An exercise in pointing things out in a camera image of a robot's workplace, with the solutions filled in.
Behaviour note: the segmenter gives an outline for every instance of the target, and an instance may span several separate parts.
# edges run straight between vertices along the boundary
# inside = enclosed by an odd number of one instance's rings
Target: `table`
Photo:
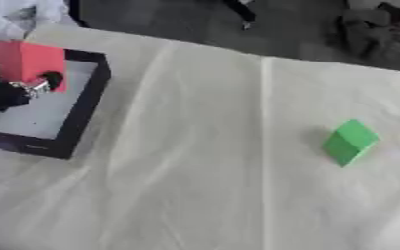
[[[400,72],[46,26],[106,52],[71,161],[0,151],[0,249],[400,249]],[[321,151],[357,118],[381,142]]]

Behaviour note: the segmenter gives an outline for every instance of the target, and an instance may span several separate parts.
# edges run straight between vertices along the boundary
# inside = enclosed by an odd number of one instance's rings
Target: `red block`
[[[0,41],[0,78],[7,81],[32,82],[40,74],[56,71],[65,74],[65,51],[63,48],[20,41]],[[56,89],[64,92],[63,81]]]

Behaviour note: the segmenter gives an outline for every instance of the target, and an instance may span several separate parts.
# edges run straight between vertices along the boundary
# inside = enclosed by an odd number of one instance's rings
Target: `green cube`
[[[326,141],[323,148],[340,166],[362,156],[378,141],[378,136],[357,120],[341,125]]]

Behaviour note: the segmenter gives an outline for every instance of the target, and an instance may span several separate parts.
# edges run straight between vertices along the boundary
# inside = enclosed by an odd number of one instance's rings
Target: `black box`
[[[74,67],[94,67],[89,70],[89,80],[79,84],[70,82],[67,77],[66,93],[47,94],[57,96],[44,96],[41,99],[45,100],[35,103],[32,101],[28,106],[10,108],[5,113],[0,113],[1,149],[59,159],[72,157],[111,78],[111,71],[105,54],[76,50],[65,52],[68,63]],[[84,79],[84,75],[88,74],[79,71],[68,73],[69,70],[68,66],[66,74],[74,75],[76,79]],[[43,127],[52,120],[53,126],[46,126],[47,129]]]

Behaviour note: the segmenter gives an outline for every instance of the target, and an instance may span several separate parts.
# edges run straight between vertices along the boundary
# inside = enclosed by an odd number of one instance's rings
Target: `gray floor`
[[[163,37],[321,62],[400,70],[400,58],[361,62],[326,45],[327,23],[344,0],[255,0],[253,29],[240,30],[238,16],[220,0],[82,0],[82,18],[92,28]]]

